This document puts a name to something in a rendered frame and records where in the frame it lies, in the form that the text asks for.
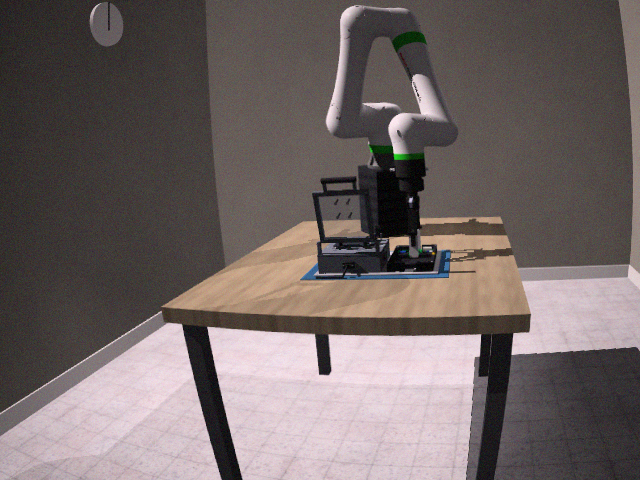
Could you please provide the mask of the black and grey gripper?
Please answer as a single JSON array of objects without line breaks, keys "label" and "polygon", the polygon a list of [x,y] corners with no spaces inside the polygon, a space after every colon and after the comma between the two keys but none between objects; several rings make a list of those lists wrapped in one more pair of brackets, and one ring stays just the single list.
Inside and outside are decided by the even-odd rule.
[{"label": "black and grey gripper", "polygon": [[[419,217],[419,197],[417,192],[424,190],[424,180],[399,180],[399,188],[401,192],[407,192],[406,197],[407,204],[407,218],[408,218],[408,233],[409,236],[409,255],[411,257],[419,257],[418,249],[421,249],[420,238],[420,217]],[[416,195],[415,195],[415,191]],[[408,201],[409,200],[409,201]],[[418,213],[417,213],[418,212]]]}]

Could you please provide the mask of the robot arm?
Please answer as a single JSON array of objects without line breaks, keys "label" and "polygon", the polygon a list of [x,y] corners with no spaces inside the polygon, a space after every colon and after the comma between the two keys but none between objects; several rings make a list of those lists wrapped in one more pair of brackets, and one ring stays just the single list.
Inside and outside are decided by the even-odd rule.
[{"label": "robot arm", "polygon": [[[339,66],[326,119],[328,130],[341,139],[368,137],[370,169],[390,170],[402,180],[425,177],[424,147],[453,144],[458,126],[441,91],[416,15],[405,8],[356,5],[343,12],[340,25]],[[377,37],[390,38],[421,114],[401,114],[400,107],[391,103],[363,104],[368,59]]]}]

